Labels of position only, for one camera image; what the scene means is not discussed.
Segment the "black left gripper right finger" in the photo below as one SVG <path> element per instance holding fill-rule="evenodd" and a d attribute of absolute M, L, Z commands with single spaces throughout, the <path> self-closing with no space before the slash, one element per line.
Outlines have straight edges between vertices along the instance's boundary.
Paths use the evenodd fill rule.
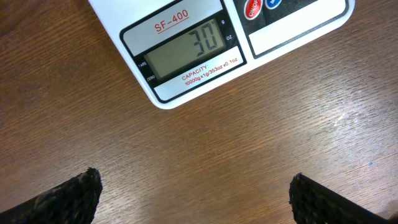
<path fill-rule="evenodd" d="M 290 183 L 289 204 L 298 224 L 386 224 L 389 221 L 298 173 Z"/>

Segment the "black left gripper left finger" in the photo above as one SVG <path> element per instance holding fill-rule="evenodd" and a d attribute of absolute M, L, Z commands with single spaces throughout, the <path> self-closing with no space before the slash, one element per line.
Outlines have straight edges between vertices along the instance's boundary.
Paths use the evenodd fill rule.
<path fill-rule="evenodd" d="M 90 167 L 86 172 L 1 212 L 1 223 L 90 224 L 102 189 L 100 172 Z"/>

